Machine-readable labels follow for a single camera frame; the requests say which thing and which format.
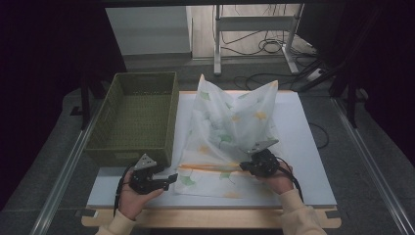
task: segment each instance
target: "yellow pattern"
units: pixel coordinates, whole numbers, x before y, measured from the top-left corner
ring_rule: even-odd
[[[241,195],[239,195],[239,193],[236,193],[236,192],[227,192],[223,195],[223,197],[237,199],[237,198],[241,198]]]
[[[241,118],[238,116],[232,116],[232,121],[237,122],[239,121]]]
[[[199,147],[198,151],[199,151],[199,153],[201,153],[203,155],[206,155],[206,154],[208,154],[208,146],[202,145],[201,147]]]
[[[266,119],[266,113],[264,112],[256,112],[255,117],[258,119]]]

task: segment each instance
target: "crumpled fabric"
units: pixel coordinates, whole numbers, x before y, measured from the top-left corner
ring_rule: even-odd
[[[247,195],[245,192],[242,195],[241,192],[223,192],[229,187],[220,186],[220,183],[232,175],[229,166],[237,168],[240,162],[251,160],[246,152],[255,142],[279,139],[272,119],[277,91],[278,81],[273,81],[254,91],[235,95],[206,81],[202,75],[180,159],[179,180],[175,183],[175,191],[213,197],[232,195],[231,198],[241,198]],[[277,157],[283,154],[281,142],[269,149]],[[214,170],[201,170],[204,166],[212,165],[217,167]],[[237,176],[238,180],[235,181],[243,184],[245,181],[253,182],[250,179],[241,180],[241,175],[250,177],[241,172],[232,176]],[[204,187],[198,189],[196,185],[202,182],[201,179]],[[209,185],[215,185],[215,190],[209,189]]]

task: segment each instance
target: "wire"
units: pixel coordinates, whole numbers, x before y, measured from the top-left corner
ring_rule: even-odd
[[[116,192],[115,192],[115,201],[114,201],[114,216],[115,216],[115,211],[118,209],[119,206],[119,197],[121,195],[121,190],[122,190],[122,186],[124,185],[124,178],[125,175],[127,174],[127,172],[134,166],[135,164],[130,164],[124,171],[124,173],[122,174],[121,179],[118,182],[118,186],[116,187]]]
[[[327,147],[329,145],[329,143],[330,143],[330,137],[329,137],[329,133],[327,132],[327,130],[324,129],[322,126],[320,126],[320,125],[318,125],[316,123],[313,123],[313,122],[309,122],[308,124],[309,125],[312,125],[312,126],[315,126],[315,127],[319,128],[319,129],[321,129],[321,131],[323,131],[324,134],[326,135],[326,141],[324,142],[324,144],[322,144],[320,146],[317,146],[317,149],[323,149],[323,148]]]

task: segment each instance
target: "black curtain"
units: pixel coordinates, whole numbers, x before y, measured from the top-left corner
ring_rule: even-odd
[[[100,81],[126,69],[104,8],[0,4],[3,208],[54,128],[64,96],[83,75],[103,96]]]

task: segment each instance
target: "basket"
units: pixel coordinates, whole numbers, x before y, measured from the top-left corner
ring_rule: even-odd
[[[99,166],[128,166],[144,154],[170,166],[178,98],[175,72],[117,73],[85,153]]]

